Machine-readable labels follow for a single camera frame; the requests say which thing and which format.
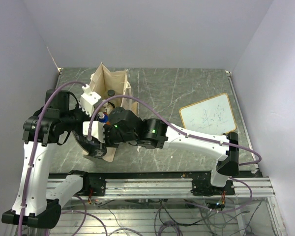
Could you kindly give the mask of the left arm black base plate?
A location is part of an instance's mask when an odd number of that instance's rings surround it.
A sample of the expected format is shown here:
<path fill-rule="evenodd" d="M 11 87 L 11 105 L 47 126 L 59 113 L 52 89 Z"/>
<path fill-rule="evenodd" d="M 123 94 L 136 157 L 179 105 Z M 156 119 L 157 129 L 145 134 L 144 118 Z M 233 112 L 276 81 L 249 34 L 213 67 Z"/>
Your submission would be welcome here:
<path fill-rule="evenodd" d="M 85 196 L 104 196 L 106 191 L 106 181 L 104 179 L 89 179 L 83 183 L 83 194 Z"/>

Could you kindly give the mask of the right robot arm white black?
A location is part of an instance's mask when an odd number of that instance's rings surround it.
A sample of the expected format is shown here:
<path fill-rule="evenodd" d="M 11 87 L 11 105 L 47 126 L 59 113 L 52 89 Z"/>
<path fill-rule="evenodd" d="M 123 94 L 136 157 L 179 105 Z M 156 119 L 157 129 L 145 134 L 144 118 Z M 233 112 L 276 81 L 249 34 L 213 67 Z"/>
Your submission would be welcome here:
<path fill-rule="evenodd" d="M 141 119 L 124 108 L 114 109 L 104 126 L 105 144 L 118 147 L 129 143 L 146 149 L 183 149 L 213 157 L 207 189 L 219 194 L 229 177 L 239 174 L 238 135 L 235 132 L 210 135 L 187 130 L 161 119 Z"/>

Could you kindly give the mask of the clear square bottle black cap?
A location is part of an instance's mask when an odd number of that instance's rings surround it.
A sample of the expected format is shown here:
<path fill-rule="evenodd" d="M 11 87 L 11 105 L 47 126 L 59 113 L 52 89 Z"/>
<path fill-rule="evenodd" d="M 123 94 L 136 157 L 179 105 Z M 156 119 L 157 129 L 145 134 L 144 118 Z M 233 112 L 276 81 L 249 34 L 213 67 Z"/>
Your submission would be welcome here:
<path fill-rule="evenodd" d="M 110 89 L 110 90 L 107 91 L 107 95 L 109 97 L 115 96 L 115 91 L 113 89 Z"/>

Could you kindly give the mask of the chrome bottle white cap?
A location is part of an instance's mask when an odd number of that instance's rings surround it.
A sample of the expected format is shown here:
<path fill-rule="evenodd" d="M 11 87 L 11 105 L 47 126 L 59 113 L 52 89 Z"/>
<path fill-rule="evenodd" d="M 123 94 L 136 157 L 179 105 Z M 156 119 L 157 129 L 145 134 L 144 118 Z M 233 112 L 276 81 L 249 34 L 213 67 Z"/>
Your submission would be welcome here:
<path fill-rule="evenodd" d="M 104 104 L 103 107 L 104 107 L 104 112 L 109 114 L 115 108 L 115 105 L 113 103 L 108 102 Z"/>

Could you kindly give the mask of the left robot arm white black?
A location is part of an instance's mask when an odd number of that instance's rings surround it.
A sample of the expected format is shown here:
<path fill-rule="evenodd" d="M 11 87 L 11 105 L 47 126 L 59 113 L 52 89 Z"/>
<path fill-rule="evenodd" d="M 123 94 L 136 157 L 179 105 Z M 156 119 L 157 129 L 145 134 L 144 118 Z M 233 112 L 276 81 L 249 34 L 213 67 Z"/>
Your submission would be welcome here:
<path fill-rule="evenodd" d="M 82 127 L 84 115 L 76 105 L 69 108 L 74 94 L 60 90 L 46 92 L 45 104 L 23 124 L 24 165 L 19 191 L 12 208 L 2 214 L 4 224 L 52 229 L 59 221 L 61 209 L 74 195 L 87 195 L 90 180 L 87 172 L 70 171 L 54 190 L 47 191 L 49 168 L 59 138 Z"/>

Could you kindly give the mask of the cream canvas tote bag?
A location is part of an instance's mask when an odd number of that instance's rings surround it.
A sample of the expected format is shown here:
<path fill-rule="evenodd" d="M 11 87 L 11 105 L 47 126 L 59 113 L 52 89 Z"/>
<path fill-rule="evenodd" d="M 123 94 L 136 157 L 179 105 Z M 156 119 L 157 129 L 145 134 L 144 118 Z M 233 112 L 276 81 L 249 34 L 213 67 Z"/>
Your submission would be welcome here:
<path fill-rule="evenodd" d="M 128 70 L 111 71 L 103 63 L 91 74 L 89 87 L 103 100 L 116 95 L 132 95 L 131 84 L 128 81 Z M 126 98 L 114 99 L 105 104 L 100 111 L 108 115 L 116 107 L 123 107 L 126 110 L 131 110 L 135 115 L 138 114 L 138 103 Z"/>

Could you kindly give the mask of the aluminium rail frame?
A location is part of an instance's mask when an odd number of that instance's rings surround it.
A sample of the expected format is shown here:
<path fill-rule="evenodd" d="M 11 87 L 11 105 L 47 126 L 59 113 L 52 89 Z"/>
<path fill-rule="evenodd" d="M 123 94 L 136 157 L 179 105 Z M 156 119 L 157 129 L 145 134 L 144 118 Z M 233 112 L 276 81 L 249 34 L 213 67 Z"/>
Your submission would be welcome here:
<path fill-rule="evenodd" d="M 92 196 L 94 199 L 170 199 L 170 198 L 220 198 L 194 196 L 192 179 L 190 178 L 159 178 L 159 179 L 106 179 L 105 195 Z M 232 180 L 235 194 L 226 195 L 230 198 L 273 197 L 275 195 L 268 178 L 239 178 Z"/>

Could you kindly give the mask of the yellow-framed whiteboard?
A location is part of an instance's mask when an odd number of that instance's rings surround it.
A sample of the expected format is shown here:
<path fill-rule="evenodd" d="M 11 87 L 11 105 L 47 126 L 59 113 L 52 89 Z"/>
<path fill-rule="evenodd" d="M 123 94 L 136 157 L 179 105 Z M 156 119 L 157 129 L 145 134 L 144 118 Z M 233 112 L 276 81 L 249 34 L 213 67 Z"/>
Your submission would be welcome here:
<path fill-rule="evenodd" d="M 226 93 L 179 110 L 183 127 L 205 134 L 222 135 L 236 130 L 236 121 Z"/>

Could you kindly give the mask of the orange pump bottle blue collar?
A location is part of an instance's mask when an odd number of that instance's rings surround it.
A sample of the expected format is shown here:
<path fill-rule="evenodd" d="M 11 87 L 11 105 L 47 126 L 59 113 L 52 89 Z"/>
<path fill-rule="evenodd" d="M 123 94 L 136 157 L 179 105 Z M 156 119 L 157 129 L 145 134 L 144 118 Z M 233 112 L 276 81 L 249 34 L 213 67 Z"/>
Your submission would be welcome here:
<path fill-rule="evenodd" d="M 107 123 L 108 122 L 108 115 L 106 113 L 103 112 L 99 112 L 98 113 L 98 121 L 101 123 Z"/>

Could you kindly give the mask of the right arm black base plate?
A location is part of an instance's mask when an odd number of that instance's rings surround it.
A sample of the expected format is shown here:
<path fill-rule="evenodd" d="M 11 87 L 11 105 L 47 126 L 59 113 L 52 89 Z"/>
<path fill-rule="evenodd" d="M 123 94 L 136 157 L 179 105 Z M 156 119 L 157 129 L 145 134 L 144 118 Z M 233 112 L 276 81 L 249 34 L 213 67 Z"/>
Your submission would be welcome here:
<path fill-rule="evenodd" d="M 207 179 L 193 179 L 192 189 L 190 190 L 190 192 L 194 196 L 206 197 L 222 195 L 223 193 L 225 193 L 227 196 L 235 194 L 233 182 L 231 180 L 227 180 L 224 187 L 216 187 L 211 185 L 210 181 Z"/>

